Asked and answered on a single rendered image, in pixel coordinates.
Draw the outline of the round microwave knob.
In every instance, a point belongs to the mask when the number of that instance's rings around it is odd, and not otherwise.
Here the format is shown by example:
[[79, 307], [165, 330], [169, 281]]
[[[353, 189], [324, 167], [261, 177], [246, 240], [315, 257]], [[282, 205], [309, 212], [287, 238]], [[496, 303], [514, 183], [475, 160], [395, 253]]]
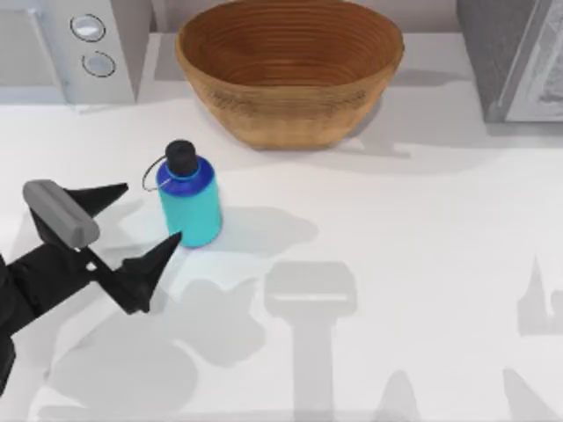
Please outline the round microwave knob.
[[98, 42], [106, 35], [103, 21], [92, 14], [73, 17], [69, 22], [69, 27], [78, 39], [85, 42]]
[[114, 59], [101, 51], [82, 55], [81, 63], [86, 73], [97, 78], [110, 77], [116, 70]]

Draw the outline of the teal and blue bottle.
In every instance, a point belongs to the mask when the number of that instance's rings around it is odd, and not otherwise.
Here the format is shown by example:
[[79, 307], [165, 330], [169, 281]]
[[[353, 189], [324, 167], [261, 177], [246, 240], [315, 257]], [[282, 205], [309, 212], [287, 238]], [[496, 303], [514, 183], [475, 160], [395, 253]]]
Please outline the teal and blue bottle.
[[200, 248], [220, 234], [223, 213], [216, 171], [190, 141], [169, 142], [143, 174], [142, 187], [158, 192], [167, 229], [181, 234], [182, 246]]

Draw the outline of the brown woven basket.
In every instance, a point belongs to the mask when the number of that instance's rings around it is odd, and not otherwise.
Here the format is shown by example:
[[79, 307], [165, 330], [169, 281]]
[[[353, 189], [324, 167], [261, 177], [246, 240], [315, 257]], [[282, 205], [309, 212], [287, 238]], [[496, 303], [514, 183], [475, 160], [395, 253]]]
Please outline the brown woven basket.
[[405, 52], [399, 27], [347, 0], [230, 0], [175, 40], [207, 111], [254, 149], [323, 149], [351, 132]]

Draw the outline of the pale microwave oven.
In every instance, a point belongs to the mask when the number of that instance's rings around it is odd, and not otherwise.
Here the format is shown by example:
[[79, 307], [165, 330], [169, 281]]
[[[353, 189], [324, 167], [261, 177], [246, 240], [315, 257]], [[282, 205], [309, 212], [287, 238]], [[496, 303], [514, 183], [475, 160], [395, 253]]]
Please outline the pale microwave oven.
[[[98, 42], [70, 30], [75, 16], [100, 18]], [[137, 100], [153, 18], [151, 0], [0, 0], [0, 105], [129, 105]], [[107, 78], [86, 73], [81, 57], [110, 55]]]

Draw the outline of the pale grey rounded box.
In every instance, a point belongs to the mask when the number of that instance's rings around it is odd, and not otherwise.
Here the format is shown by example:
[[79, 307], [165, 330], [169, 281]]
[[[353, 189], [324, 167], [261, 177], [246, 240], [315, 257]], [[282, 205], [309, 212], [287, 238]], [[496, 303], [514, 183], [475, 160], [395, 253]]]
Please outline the pale grey rounded box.
[[26, 182], [23, 197], [28, 207], [71, 249], [82, 249], [99, 239], [98, 224], [54, 181]]

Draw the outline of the grey cabinet door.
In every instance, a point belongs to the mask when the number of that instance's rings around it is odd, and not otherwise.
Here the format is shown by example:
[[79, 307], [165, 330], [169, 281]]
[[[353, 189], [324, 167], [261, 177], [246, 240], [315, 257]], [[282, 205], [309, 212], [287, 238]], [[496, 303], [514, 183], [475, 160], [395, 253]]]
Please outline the grey cabinet door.
[[563, 0], [536, 0], [501, 93], [504, 120], [563, 122]]

